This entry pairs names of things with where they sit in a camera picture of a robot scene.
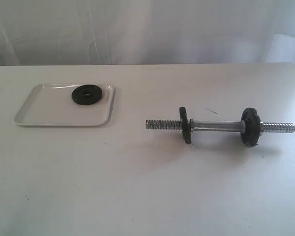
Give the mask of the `chrome threaded dumbbell bar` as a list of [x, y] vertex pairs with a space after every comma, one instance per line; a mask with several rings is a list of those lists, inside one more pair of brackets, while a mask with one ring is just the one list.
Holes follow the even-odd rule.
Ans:
[[[264, 133], [294, 133], [293, 123], [263, 122]], [[218, 131], [218, 132], [239, 132], [245, 131], [243, 121], [189, 121], [191, 132], [194, 131]], [[181, 121], [179, 120], [146, 120], [146, 129], [149, 130], [179, 130], [181, 131]]]

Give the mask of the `black weight plate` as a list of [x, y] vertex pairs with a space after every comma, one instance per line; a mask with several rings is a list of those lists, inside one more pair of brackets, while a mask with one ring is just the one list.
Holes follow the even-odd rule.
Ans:
[[103, 91], [96, 85], [82, 85], [71, 93], [72, 100], [79, 105], [92, 105], [100, 101], [103, 97]]
[[191, 144], [191, 127], [189, 124], [189, 119], [187, 117], [187, 112], [185, 107], [179, 108], [179, 115], [180, 115], [180, 121], [181, 121], [181, 128], [182, 128], [182, 135], [183, 139], [186, 144]]
[[248, 148], [258, 144], [260, 137], [260, 117], [255, 108], [246, 108], [241, 116], [241, 121], [245, 124], [245, 131], [240, 134], [241, 140]]

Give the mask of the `white rectangular tray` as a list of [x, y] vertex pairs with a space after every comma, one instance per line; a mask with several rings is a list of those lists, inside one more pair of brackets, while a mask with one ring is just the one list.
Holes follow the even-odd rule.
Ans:
[[110, 84], [95, 84], [103, 91], [100, 101], [92, 105], [76, 104], [73, 90], [83, 84], [40, 84], [35, 86], [15, 115], [19, 126], [95, 127], [110, 119], [116, 89]]

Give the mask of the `chrome spin-lock collar nut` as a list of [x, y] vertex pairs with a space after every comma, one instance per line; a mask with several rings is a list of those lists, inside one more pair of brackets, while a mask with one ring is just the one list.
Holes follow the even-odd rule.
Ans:
[[260, 121], [260, 136], [263, 134], [264, 132], [264, 123], [262, 121]]

